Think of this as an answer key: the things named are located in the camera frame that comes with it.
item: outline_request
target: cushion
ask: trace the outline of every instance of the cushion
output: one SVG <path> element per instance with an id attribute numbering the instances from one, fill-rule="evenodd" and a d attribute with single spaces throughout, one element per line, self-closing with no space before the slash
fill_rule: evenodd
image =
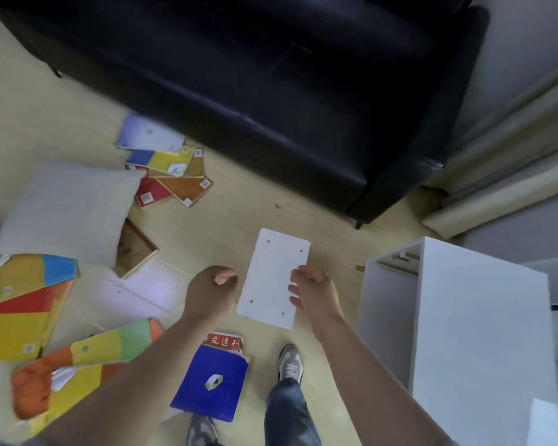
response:
<path id="1" fill-rule="evenodd" d="M 0 228 L 0 254 L 41 253 L 112 268 L 144 171 L 42 164 Z"/>

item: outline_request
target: white cabinet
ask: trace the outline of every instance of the white cabinet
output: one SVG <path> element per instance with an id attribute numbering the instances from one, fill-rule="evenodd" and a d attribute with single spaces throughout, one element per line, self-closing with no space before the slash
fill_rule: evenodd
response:
<path id="1" fill-rule="evenodd" d="M 546 274 L 423 238 L 367 262 L 357 333 L 461 446 L 558 444 Z"/>

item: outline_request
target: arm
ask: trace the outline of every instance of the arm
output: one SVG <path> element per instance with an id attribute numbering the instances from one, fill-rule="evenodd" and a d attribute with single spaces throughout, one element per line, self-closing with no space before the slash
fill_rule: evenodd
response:
<path id="1" fill-rule="evenodd" d="M 344 320 L 337 290 L 320 269 L 292 271 L 291 303 L 311 320 L 339 394 L 363 445 L 435 446 L 450 438 Z"/>
<path id="2" fill-rule="evenodd" d="M 143 446 L 161 423 L 192 357 L 228 311 L 238 277 L 211 266 L 188 285 L 182 318 L 39 435 L 52 446 Z"/>

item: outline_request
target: jeans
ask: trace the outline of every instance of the jeans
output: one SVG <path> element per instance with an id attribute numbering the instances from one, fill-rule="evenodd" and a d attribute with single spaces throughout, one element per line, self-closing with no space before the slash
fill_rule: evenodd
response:
<path id="1" fill-rule="evenodd" d="M 266 446 L 321 446 L 320 437 L 297 380 L 275 385 L 267 398 Z"/>

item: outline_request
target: person's left hand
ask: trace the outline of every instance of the person's left hand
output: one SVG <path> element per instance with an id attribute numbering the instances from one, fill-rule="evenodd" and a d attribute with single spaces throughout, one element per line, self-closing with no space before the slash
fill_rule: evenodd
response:
<path id="1" fill-rule="evenodd" d="M 238 276 L 223 266 L 210 266 L 192 279 L 186 291 L 182 319 L 213 328 L 236 301 Z"/>

